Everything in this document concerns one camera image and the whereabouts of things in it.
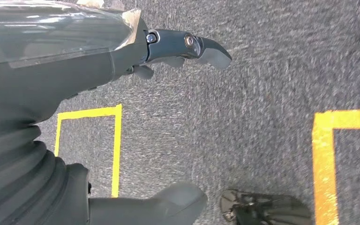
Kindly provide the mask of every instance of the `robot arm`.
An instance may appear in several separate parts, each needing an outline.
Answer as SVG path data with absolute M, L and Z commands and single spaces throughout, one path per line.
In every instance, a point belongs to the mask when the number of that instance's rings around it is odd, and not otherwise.
M 150 78 L 149 64 L 179 67 L 185 59 L 217 68 L 231 62 L 212 40 L 148 30 L 138 10 L 0 1 L 0 225 L 105 225 L 112 217 L 131 225 L 193 223 L 206 202 L 197 187 L 177 184 L 148 200 L 89 199 L 88 170 L 34 141 L 34 125 L 62 100 L 125 74 Z

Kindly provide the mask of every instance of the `yellow tape square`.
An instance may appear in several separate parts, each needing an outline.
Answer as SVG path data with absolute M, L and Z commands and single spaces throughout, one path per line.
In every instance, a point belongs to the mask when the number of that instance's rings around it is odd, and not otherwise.
M 59 155 L 61 122 L 87 117 L 115 116 L 113 162 L 112 162 L 112 189 L 111 197 L 117 198 L 119 192 L 119 168 L 120 168 L 120 134 L 122 125 L 122 104 L 115 107 L 80 110 L 74 112 L 62 112 L 57 115 L 56 143 L 54 155 Z
M 360 110 L 316 113 L 312 132 L 315 222 L 338 225 L 334 129 L 360 129 Z

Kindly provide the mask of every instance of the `reflective surface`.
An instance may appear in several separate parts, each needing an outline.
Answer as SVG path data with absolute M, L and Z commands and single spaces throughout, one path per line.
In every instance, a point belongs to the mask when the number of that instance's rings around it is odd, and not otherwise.
M 131 34 L 120 11 L 0 1 L 0 63 L 12 68 L 113 51 Z

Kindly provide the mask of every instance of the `bolt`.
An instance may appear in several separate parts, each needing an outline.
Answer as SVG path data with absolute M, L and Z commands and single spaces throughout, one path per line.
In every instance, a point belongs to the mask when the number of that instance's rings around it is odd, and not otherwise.
M 192 48 L 194 46 L 194 38 L 190 34 L 187 34 L 184 37 L 184 43 L 186 44 L 187 48 Z
M 147 39 L 147 43 L 154 43 L 157 41 L 157 36 L 153 33 L 148 34 L 145 38 Z

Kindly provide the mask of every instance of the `black shoe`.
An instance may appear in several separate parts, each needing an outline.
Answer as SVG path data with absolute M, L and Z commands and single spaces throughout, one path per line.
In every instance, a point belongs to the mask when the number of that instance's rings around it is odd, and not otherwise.
M 224 219 L 235 225 L 312 225 L 307 206 L 292 196 L 224 191 L 220 198 Z

